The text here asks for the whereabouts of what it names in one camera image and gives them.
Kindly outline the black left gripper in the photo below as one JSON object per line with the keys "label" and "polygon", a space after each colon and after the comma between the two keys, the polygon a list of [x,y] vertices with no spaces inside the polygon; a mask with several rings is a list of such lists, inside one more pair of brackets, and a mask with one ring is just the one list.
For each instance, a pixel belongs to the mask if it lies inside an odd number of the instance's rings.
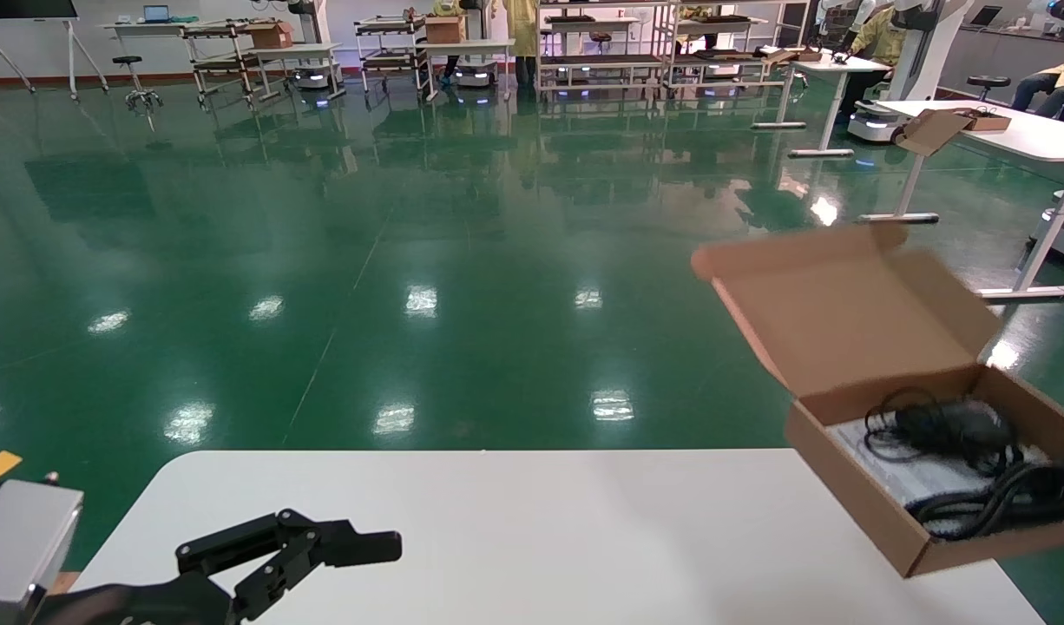
{"label": "black left gripper", "polygon": [[183,543],[179,576],[107,583],[43,601],[32,624],[234,624],[254,621],[317,568],[396,562],[395,530],[360,533],[348,519],[315,522],[280,510]]}

